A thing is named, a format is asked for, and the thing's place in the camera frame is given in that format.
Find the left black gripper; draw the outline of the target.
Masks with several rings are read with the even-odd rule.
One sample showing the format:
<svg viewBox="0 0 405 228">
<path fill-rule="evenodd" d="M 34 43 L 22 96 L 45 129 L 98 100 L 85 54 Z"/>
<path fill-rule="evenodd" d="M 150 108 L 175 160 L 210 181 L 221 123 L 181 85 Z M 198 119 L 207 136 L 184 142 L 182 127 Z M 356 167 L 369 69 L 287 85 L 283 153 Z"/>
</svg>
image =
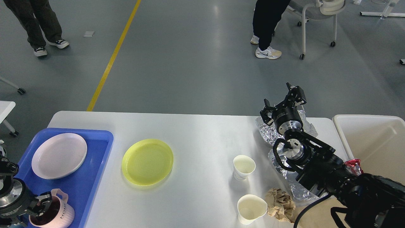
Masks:
<svg viewBox="0 0 405 228">
<path fill-rule="evenodd" d="M 33 217 L 44 215 L 52 204 L 51 194 L 34 195 L 26 184 L 16 178 L 1 180 L 1 227 L 21 224 L 24 214 Z"/>
</svg>

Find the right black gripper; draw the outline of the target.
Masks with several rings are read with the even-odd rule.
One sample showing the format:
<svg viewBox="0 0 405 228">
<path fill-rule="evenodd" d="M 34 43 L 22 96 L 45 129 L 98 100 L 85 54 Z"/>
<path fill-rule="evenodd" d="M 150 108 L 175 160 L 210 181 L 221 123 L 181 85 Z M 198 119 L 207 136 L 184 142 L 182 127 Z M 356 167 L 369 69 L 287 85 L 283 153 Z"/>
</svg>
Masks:
<svg viewBox="0 0 405 228">
<path fill-rule="evenodd" d="M 263 123 L 268 126 L 275 124 L 277 133 L 285 133 L 290 129 L 303 129 L 303 122 L 299 115 L 299 105 L 305 105 L 307 99 L 305 92 L 300 86 L 293 86 L 290 83 L 286 83 L 288 87 L 288 94 L 283 100 L 283 107 L 276 109 L 276 106 L 272 106 L 269 100 L 264 99 L 264 108 L 260 111 L 260 116 Z"/>
</svg>

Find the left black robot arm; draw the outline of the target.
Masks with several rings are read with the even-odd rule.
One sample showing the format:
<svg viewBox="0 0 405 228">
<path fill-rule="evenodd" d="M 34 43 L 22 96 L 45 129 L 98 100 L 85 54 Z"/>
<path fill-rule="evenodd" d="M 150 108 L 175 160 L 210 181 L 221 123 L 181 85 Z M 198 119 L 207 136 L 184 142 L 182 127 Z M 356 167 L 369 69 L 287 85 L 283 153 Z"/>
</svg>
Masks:
<svg viewBox="0 0 405 228">
<path fill-rule="evenodd" d="M 52 203 L 52 193 L 44 192 L 35 195 L 26 183 L 15 175 L 19 172 L 19 166 L 1 156 L 0 174 L 0 214 L 1 227 L 10 228 L 12 225 L 27 227 L 28 216 L 39 217 L 48 211 Z"/>
</svg>

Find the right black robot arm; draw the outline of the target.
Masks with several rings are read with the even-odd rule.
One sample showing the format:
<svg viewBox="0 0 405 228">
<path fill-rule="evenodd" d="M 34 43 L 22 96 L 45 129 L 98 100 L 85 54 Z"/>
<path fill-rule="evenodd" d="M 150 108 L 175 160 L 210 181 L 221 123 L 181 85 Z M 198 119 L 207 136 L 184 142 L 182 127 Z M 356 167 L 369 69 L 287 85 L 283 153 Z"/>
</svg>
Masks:
<svg viewBox="0 0 405 228">
<path fill-rule="evenodd" d="M 296 172 L 296 181 L 311 193 L 321 197 L 303 209 L 297 216 L 298 227 L 302 216 L 312 207 L 334 196 L 343 204 L 332 207 L 330 214 L 339 228 L 344 228 L 338 213 L 344 213 L 351 228 L 403 228 L 404 185 L 391 179 L 369 173 L 357 174 L 335 155 L 335 149 L 306 133 L 297 107 L 307 101 L 303 89 L 286 84 L 288 94 L 272 107 L 264 99 L 260 111 L 263 122 L 275 125 L 280 138 L 272 146 L 276 162 L 287 171 Z"/>
</svg>

